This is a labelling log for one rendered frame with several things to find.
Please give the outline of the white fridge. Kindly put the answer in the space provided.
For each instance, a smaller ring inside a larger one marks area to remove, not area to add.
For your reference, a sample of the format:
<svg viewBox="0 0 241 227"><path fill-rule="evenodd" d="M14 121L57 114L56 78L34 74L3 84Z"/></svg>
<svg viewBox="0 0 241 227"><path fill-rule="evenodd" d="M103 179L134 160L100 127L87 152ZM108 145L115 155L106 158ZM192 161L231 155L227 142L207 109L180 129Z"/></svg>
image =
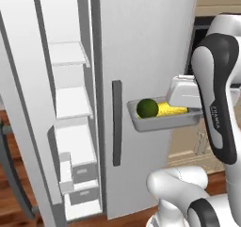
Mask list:
<svg viewBox="0 0 241 227"><path fill-rule="evenodd" d="M56 90L59 188L69 226L106 214L91 0L40 0L40 5ZM97 178L75 184L72 168L88 163L97 164ZM70 193L92 187L99 188L98 199L71 205Z"/></svg>

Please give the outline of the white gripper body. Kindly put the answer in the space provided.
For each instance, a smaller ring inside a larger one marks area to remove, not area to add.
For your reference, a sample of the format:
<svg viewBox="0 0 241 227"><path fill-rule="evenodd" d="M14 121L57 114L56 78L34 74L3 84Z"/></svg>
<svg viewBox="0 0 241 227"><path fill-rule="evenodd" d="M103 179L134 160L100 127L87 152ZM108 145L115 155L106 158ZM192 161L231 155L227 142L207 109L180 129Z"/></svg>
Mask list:
<svg viewBox="0 0 241 227"><path fill-rule="evenodd" d="M201 97L195 76L174 76L167 93L167 101L170 106L201 108Z"/></svg>

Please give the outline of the grey freezer drawer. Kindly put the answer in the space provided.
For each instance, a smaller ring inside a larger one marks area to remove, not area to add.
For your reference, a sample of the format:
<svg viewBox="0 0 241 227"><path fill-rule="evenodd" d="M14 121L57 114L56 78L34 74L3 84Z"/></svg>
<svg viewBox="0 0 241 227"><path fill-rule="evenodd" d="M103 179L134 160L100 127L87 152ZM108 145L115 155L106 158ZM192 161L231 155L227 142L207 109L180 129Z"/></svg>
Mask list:
<svg viewBox="0 0 241 227"><path fill-rule="evenodd" d="M91 202L99 198L99 188L92 187L89 189L78 190L70 193L71 205Z"/></svg>
<svg viewBox="0 0 241 227"><path fill-rule="evenodd" d="M74 166L72 168L72 178L75 184L94 180L97 178L97 164L88 163L84 165Z"/></svg>

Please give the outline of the white open freezer door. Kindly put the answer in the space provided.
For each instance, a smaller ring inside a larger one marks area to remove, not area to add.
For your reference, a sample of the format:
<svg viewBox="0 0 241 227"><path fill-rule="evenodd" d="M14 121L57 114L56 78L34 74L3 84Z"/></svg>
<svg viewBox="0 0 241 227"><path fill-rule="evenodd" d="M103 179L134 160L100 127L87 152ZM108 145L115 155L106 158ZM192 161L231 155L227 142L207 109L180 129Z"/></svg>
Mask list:
<svg viewBox="0 0 241 227"><path fill-rule="evenodd" d="M56 90L40 0L0 0L0 91L44 227L68 227L59 188Z"/></svg>

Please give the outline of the yellow corn cob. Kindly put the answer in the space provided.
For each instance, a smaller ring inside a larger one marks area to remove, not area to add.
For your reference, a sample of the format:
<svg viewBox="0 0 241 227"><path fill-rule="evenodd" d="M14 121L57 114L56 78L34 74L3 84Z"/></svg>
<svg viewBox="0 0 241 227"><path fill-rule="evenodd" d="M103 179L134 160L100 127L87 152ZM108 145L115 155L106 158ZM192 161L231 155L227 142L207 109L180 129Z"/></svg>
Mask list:
<svg viewBox="0 0 241 227"><path fill-rule="evenodd" d="M187 107L182 106L170 106L167 102L158 104L158 117L185 114L188 112Z"/></svg>

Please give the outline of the beige kitchen cupboards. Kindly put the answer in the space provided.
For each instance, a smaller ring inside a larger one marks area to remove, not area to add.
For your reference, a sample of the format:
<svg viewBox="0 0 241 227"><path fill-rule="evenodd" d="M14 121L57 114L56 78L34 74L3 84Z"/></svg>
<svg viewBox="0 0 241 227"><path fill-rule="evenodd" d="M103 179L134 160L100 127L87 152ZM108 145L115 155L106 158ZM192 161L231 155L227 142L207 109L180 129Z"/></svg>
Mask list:
<svg viewBox="0 0 241 227"><path fill-rule="evenodd" d="M170 57L186 60L196 0L168 0ZM241 14L218 14L191 58L207 134L226 174L241 173L241 130L233 111L231 84L241 84Z"/></svg>

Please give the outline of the green lime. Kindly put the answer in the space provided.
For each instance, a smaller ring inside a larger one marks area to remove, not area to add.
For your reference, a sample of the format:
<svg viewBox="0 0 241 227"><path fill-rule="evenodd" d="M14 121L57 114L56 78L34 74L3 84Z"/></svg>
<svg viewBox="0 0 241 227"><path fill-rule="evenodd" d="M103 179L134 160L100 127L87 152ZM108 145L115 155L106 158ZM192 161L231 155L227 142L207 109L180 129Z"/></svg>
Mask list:
<svg viewBox="0 0 241 227"><path fill-rule="evenodd" d="M137 115L142 118L155 117L158 114L158 104L153 99L142 99L137 104Z"/></svg>

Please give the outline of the grey tupperware container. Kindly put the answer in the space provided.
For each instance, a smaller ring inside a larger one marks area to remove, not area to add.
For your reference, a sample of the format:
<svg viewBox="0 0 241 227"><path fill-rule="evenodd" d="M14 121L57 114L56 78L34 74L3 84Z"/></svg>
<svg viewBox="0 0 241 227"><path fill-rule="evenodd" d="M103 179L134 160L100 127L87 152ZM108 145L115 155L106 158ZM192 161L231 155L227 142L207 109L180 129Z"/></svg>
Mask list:
<svg viewBox="0 0 241 227"><path fill-rule="evenodd" d="M202 117L201 109L189 108L188 112L185 114L175 114L141 119L137 115L138 102L139 99L127 103L131 120L138 132L150 132L192 126L198 124Z"/></svg>

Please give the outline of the white closed fridge door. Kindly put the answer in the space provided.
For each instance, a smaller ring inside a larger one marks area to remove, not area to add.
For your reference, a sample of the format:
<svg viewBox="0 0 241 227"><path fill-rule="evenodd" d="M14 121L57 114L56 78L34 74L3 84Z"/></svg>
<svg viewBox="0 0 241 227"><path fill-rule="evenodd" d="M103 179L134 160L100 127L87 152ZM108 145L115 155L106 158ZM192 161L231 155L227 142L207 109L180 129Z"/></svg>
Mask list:
<svg viewBox="0 0 241 227"><path fill-rule="evenodd" d="M169 5L168 0L91 0L105 206L110 219L153 206L146 178L167 163L170 132L139 133L127 103L166 95L172 78L185 70L186 60L176 64L170 57ZM122 85L121 159L117 167L113 166L115 80Z"/></svg>

